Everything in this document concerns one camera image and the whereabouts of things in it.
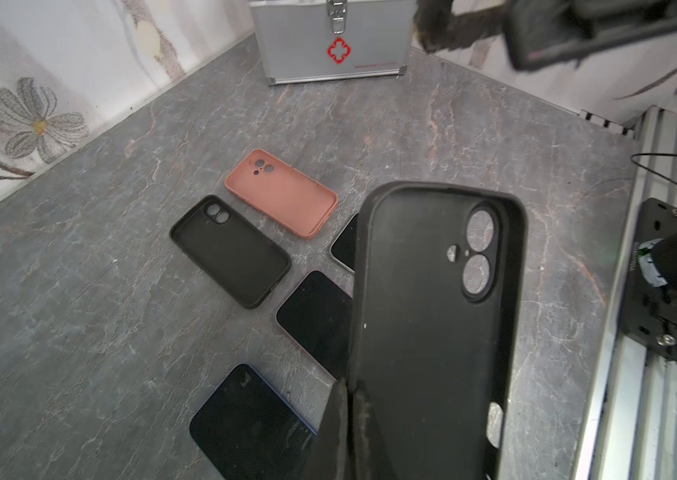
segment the metal latch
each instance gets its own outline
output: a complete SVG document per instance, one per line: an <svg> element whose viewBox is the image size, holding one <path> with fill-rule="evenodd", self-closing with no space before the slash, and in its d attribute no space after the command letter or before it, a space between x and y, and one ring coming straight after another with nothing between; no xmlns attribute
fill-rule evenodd
<svg viewBox="0 0 677 480"><path fill-rule="evenodd" d="M346 0L326 0L328 3L328 16L331 18L333 33L344 33L346 26Z"/></svg>

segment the pink phone case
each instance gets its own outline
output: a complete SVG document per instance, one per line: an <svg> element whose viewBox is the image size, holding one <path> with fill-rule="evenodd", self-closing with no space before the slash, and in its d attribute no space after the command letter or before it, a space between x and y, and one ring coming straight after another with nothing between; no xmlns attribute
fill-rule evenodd
<svg viewBox="0 0 677 480"><path fill-rule="evenodd" d="M313 238L339 196L264 150L254 150L224 181L226 188L294 234Z"/></svg>

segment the yellow flower center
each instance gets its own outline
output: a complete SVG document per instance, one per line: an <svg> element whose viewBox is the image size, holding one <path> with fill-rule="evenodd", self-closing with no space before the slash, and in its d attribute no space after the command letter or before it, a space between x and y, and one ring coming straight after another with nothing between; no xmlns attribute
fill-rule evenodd
<svg viewBox="0 0 677 480"><path fill-rule="evenodd" d="M48 122L47 120L36 121L32 124L32 128L38 135L42 135L45 133L45 129L48 128Z"/></svg>

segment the bolt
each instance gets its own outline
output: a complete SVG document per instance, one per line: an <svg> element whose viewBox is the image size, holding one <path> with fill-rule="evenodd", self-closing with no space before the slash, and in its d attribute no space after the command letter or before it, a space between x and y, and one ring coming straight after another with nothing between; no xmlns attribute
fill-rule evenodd
<svg viewBox="0 0 677 480"><path fill-rule="evenodd" d="M658 337L656 337L656 341L661 346L677 345L677 341L669 333L664 333L663 335L659 335Z"/></svg>

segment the black mounting plate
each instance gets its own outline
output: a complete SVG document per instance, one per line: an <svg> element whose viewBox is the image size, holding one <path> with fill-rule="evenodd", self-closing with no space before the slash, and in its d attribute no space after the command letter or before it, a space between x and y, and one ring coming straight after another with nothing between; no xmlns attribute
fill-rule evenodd
<svg viewBox="0 0 677 480"><path fill-rule="evenodd" d="M656 288L645 281L637 263L637 251L643 242L676 233L677 208L655 198L642 203L619 311L619 327L624 335L670 360L677 358L659 345L658 338L668 333L677 342L677 292Z"/></svg>

